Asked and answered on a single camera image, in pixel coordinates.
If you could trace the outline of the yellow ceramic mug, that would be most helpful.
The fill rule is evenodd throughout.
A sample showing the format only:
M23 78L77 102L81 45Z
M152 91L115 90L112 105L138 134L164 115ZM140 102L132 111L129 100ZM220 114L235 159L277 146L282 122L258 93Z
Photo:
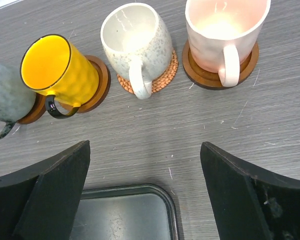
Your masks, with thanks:
M29 89L45 96L45 109L56 119L73 116L99 86L95 67L59 34L33 42L22 57L19 72Z

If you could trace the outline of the grey ceramic mug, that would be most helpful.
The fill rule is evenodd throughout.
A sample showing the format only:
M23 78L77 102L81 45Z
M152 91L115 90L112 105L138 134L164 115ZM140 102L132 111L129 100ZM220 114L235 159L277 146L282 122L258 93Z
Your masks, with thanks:
M32 110L35 101L36 93L24 85L19 69L0 64L0 122L5 123L0 139Z

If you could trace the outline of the cream ceramic mug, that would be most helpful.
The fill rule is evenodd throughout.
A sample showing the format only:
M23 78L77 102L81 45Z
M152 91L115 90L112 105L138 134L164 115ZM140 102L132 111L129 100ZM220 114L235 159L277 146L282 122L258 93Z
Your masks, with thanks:
M124 4L103 21L100 39L105 55L140 100L152 95L152 82L169 67L172 38L155 9L141 2Z

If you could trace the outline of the brown wooden saucer coaster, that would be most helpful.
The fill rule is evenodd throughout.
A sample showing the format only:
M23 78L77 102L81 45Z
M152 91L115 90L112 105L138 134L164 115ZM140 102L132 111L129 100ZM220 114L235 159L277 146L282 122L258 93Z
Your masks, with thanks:
M244 82L253 72L259 58L259 45L256 42L249 56L240 65L240 75L238 85ZM200 68L194 61L189 41L187 40L182 50L182 65L188 78L196 85L209 90L225 90L230 87L224 87L221 84L217 73L206 71Z
M46 97L41 94L36 94L35 103L31 111L23 118L17 121L18 124L28 125L37 121L46 111Z
M96 69L99 76L99 83L94 96L78 109L77 113L79 114L90 112L98 107L107 96L111 85L111 75L105 63L93 55L85 55L85 58Z

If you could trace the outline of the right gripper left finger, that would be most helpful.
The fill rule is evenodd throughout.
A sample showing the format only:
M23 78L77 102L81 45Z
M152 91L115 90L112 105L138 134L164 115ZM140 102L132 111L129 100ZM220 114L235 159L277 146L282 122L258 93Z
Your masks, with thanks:
M0 240L68 240L90 165L88 140L0 176Z

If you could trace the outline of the pink ceramic mug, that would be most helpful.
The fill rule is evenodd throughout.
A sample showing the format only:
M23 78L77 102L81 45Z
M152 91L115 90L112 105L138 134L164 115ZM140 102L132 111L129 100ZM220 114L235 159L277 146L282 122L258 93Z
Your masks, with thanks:
M188 0L186 28L196 64L217 73L223 87L236 86L240 65L250 55L270 8L269 0Z

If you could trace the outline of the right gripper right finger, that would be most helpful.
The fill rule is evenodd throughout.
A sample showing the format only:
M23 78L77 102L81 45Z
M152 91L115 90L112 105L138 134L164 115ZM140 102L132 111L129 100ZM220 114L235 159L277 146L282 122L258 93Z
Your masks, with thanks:
M200 162L221 240L300 240L300 180L207 141Z

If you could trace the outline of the woven rattan coaster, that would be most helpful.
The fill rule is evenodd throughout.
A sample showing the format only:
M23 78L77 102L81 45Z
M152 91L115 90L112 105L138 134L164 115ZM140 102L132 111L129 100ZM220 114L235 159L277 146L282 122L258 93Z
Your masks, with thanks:
M160 77L152 81L151 92L153 94L165 88L174 79L178 71L178 66L179 66L179 61L178 61L177 53L175 49L173 49L171 61L168 68L164 71L164 73ZM123 89L125 89L127 92L131 94L134 93L131 83L128 80L121 77L119 74L117 74L117 79Z

